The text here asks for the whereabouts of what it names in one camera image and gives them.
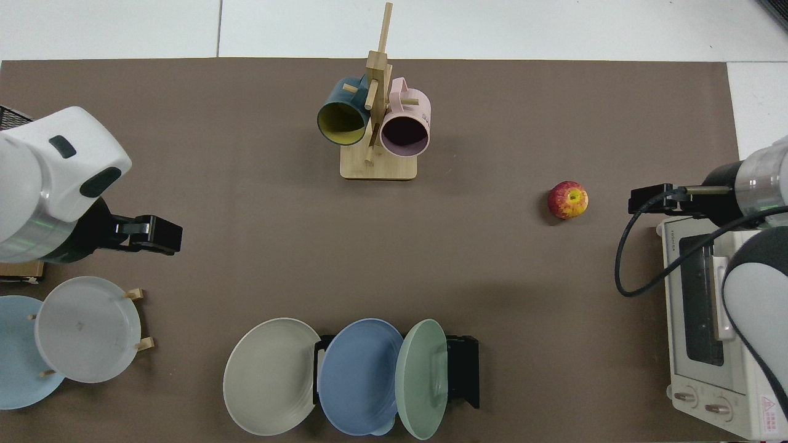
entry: oven knob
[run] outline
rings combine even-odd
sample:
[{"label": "oven knob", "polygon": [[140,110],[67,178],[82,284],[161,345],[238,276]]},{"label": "oven knob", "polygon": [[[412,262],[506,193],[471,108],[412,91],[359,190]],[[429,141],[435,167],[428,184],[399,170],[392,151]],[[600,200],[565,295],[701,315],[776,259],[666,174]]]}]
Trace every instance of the oven knob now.
[{"label": "oven knob", "polygon": [[675,393],[673,398],[681,401],[695,401],[695,396],[691,393]]},{"label": "oven knob", "polygon": [[717,414],[720,417],[724,417],[726,422],[729,422],[733,419],[734,413],[730,409],[730,403],[728,400],[718,396],[716,399],[715,404],[707,404],[705,406],[706,411],[711,412],[712,414]]},{"label": "oven knob", "polygon": [[691,408],[697,406],[697,394],[692,386],[684,386],[681,391],[673,393],[673,398],[688,403]]}]

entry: warning label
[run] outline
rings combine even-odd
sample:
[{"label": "warning label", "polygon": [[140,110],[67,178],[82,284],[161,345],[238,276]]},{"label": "warning label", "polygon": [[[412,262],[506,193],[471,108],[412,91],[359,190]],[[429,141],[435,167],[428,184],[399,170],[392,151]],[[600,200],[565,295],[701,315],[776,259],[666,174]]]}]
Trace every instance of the warning label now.
[{"label": "warning label", "polygon": [[777,434],[776,399],[771,396],[760,396],[760,426],[764,434]]}]

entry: plate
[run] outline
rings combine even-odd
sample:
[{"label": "plate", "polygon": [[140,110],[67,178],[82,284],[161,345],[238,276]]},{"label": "plate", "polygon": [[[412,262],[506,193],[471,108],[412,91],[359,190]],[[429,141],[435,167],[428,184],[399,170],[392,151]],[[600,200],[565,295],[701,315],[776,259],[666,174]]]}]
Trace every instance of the plate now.
[{"label": "plate", "polygon": [[390,429],[402,343],[396,328],[377,318],[358,320],[334,337],[318,375],[320,405],[334,427],[349,435]]},{"label": "plate", "polygon": [[41,302],[25,296],[0,296],[0,409],[30,406],[63,382],[62,374],[40,377],[50,369],[35,346],[35,322]]},{"label": "plate", "polygon": [[396,364],[396,406],[419,440],[435,434],[448,402],[448,349],[438,322],[428,318],[405,336]]},{"label": "plate", "polygon": [[241,338],[222,388],[232,420],[255,435],[282,434],[312,412],[312,359],[320,337],[294,318],[274,318]]},{"label": "plate", "polygon": [[77,382],[105,382],[137,353],[139,315],[125,291],[98,277],[77,277],[50,292],[35,320],[44,361]]}]

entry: oven window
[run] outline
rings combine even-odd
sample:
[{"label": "oven window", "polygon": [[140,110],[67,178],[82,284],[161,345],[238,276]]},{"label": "oven window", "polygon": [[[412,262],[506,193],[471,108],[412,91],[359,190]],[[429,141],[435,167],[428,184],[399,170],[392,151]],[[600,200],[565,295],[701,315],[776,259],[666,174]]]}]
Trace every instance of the oven window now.
[{"label": "oven window", "polygon": [[[678,242],[678,251],[684,251],[700,243],[705,235],[688,236]],[[684,297],[684,328],[687,356],[695,361],[722,366],[723,342],[714,338],[712,306],[712,275],[706,261],[713,253],[707,246],[692,254],[682,263],[682,293]]]}]

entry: sage green plate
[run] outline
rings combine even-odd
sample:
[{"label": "sage green plate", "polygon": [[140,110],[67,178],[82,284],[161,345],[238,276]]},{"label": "sage green plate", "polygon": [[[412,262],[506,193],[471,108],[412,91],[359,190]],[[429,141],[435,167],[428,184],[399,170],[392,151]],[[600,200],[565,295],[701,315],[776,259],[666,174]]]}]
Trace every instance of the sage green plate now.
[{"label": "sage green plate", "polygon": [[400,349],[394,378],[397,412],[405,429],[419,440],[435,434],[448,402],[448,350],[438,322],[416,326]]}]

